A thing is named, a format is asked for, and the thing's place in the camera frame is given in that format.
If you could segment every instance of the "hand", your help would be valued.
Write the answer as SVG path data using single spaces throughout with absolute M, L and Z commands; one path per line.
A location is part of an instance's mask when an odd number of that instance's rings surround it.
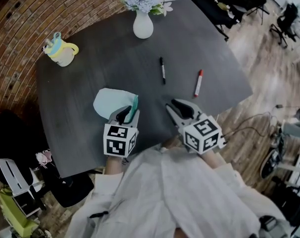
M 105 168 L 105 175 L 116 175 L 122 172 L 122 158 L 108 156 Z

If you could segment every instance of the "white vase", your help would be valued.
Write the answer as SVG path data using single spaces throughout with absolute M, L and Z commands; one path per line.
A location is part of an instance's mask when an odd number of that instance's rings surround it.
M 137 16 L 134 22 L 134 33 L 140 39 L 149 38 L 153 33 L 153 23 L 147 13 L 136 10 Z

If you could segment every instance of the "equipment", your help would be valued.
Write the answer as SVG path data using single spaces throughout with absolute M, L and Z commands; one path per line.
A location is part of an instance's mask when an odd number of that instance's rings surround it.
M 201 155 L 216 146 L 223 148 L 226 145 L 221 127 L 212 116 L 207 116 L 196 104 L 189 101 L 173 99 L 171 103 L 179 112 L 169 104 L 165 108 L 182 135 L 184 145 L 192 152 Z
M 127 158 L 136 145 L 138 136 L 137 124 L 140 111 L 136 110 L 129 123 L 124 123 L 131 106 L 122 107 L 113 112 L 104 127 L 104 154 Z

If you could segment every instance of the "light blue cloth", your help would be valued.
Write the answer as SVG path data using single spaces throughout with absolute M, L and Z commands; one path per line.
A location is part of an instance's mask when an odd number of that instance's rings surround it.
M 123 90 L 100 89 L 93 103 L 94 109 L 101 117 L 109 119 L 117 109 L 132 106 L 125 122 L 129 122 L 138 106 L 138 95 Z

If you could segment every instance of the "black desk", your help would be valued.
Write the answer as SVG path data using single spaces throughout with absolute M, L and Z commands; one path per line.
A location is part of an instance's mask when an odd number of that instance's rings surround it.
M 233 53 L 212 23 L 190 0 L 172 3 L 166 17 L 151 15 L 153 35 L 134 36 L 135 12 L 98 22 L 70 37 L 80 52 L 67 67 L 44 56 L 37 63 L 41 117 L 54 161 L 62 177 L 105 165 L 106 119 L 93 108 L 104 87 L 139 95 L 140 119 L 135 152 L 177 134 L 165 111 L 172 98 L 197 103 L 208 115 L 219 114 L 252 94 Z M 164 57 L 166 85 L 159 57 Z M 198 72 L 204 70 L 194 99 Z

